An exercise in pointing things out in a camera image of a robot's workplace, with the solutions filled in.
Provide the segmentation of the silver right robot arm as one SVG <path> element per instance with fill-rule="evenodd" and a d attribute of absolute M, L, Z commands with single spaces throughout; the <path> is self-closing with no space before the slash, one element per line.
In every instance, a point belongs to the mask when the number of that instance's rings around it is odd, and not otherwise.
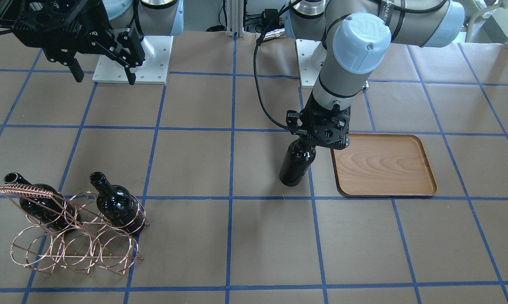
<path fill-rule="evenodd" d="M 51 63 L 68 67 L 81 82 L 76 54 L 94 54 L 122 68 L 117 81 L 135 84 L 138 68 L 158 67 L 149 37 L 184 30 L 181 0 L 0 0 L 0 35 L 13 33 L 41 49 Z"/>

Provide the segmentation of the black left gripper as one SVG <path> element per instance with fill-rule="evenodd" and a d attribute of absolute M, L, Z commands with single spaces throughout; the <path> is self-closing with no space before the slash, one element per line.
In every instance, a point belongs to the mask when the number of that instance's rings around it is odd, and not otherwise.
<path fill-rule="evenodd" d="M 350 117 L 350 106 L 341 109 L 339 104 L 334 104 L 328 110 L 315 101 L 309 101 L 300 112 L 287 111 L 286 123 L 290 133 L 297 135 L 303 146 L 343 150 L 350 144 Z"/>

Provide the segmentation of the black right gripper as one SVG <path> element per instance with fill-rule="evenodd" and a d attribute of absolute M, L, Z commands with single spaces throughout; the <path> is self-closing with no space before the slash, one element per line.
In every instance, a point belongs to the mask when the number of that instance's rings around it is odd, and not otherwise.
<path fill-rule="evenodd" d="M 0 0 L 0 28 L 23 45 L 43 49 L 48 62 L 68 67 L 84 80 L 76 53 L 103 54 L 121 65 L 134 85 L 134 68 L 145 60 L 135 27 L 112 29 L 101 0 Z"/>

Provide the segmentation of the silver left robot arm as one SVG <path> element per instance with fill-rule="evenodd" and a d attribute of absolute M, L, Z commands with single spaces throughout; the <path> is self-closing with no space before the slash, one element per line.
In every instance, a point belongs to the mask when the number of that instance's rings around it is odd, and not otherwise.
<path fill-rule="evenodd" d="M 286 35 L 319 41 L 323 64 L 306 106 L 287 123 L 306 149 L 344 149 L 352 98 L 383 61 L 391 43 L 441 48 L 465 20 L 454 0 L 300 0 L 285 13 Z"/>

